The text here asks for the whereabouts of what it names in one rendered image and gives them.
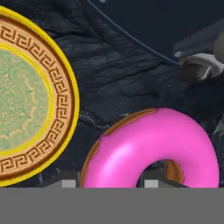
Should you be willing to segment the grey rounded fixture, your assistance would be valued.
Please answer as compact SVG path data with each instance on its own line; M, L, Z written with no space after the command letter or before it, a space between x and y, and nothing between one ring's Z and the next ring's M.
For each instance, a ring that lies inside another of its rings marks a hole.
M187 82L201 82L224 72L224 18L182 39L173 47Z

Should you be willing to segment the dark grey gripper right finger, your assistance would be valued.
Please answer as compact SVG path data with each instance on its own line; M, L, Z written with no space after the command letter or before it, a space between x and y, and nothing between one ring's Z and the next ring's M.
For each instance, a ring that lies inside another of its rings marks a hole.
M162 171L145 171L136 183L140 188L186 188L185 185L168 180Z

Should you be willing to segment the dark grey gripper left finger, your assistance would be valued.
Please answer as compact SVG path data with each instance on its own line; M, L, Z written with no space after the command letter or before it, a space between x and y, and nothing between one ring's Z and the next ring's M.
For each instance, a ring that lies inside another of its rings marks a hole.
M46 181L43 187L76 188L79 184L78 173L75 171L62 171L55 177Z

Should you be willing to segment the yellow rimmed patterned plate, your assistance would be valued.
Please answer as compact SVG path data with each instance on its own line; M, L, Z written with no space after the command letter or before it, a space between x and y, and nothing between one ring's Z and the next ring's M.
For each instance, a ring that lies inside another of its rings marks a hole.
M0 187L52 164L71 140L79 110L62 50L31 20L0 6Z

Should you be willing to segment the pink glazed donut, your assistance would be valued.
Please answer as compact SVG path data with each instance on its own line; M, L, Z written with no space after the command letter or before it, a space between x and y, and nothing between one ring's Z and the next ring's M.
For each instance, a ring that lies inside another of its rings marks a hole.
M83 165L83 188L134 187L148 165L170 161L168 177L188 187L219 185L219 165L207 135L191 117L169 108L135 113L108 129Z

